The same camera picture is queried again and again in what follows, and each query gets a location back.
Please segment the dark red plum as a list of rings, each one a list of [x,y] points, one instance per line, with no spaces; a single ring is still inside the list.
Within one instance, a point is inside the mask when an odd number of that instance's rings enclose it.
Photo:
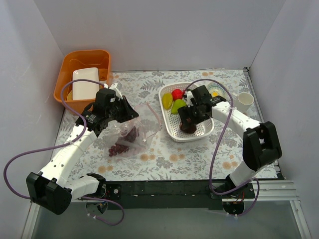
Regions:
[[[195,133],[197,130],[196,124],[192,123],[191,119],[187,119],[187,124],[184,124],[183,122],[180,123],[179,128],[182,132],[187,134]]]

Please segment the red grape bunch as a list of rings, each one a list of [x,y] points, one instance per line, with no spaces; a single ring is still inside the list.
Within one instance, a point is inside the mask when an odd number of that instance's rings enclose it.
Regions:
[[[114,145],[108,149],[108,155],[114,157],[129,152],[130,149],[133,149],[133,144],[137,141],[139,135],[139,130],[135,126],[130,130],[124,130]]]

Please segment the clear zip top bag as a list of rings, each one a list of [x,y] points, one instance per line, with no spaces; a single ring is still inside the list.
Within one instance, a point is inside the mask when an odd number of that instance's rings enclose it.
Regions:
[[[104,157],[107,160],[129,159],[144,153],[150,148],[154,136],[159,132],[161,127],[160,118],[150,104],[145,103],[137,105],[134,110],[139,114],[139,117],[124,123],[113,121],[109,123],[107,129],[103,131],[103,134],[105,135]],[[110,157],[108,155],[108,149],[114,145],[121,132],[126,129],[130,130],[133,126],[139,130],[140,134],[137,137],[137,141],[133,144],[133,149],[130,149],[127,153]]]

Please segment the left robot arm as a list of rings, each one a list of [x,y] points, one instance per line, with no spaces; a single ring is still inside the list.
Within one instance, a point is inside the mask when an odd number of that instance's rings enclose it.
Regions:
[[[87,173],[74,181],[68,177],[86,149],[108,127],[109,122],[127,122],[139,114],[130,106],[120,90],[101,88],[95,101],[85,107],[62,147],[38,173],[31,172],[26,184],[32,202],[56,215],[62,214],[70,203],[83,196],[101,199],[105,196],[106,180],[96,173]]]

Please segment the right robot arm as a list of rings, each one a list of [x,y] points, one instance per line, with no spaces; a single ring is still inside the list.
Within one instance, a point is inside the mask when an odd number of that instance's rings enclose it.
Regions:
[[[270,121],[259,122],[235,109],[233,102],[222,96],[213,97],[205,86],[187,92],[187,105],[177,110],[181,119],[180,129],[191,131],[206,120],[224,123],[243,140],[243,161],[226,177],[224,185],[209,185],[212,193],[231,198],[239,197],[244,186],[250,183],[264,167],[282,156],[276,127]]]

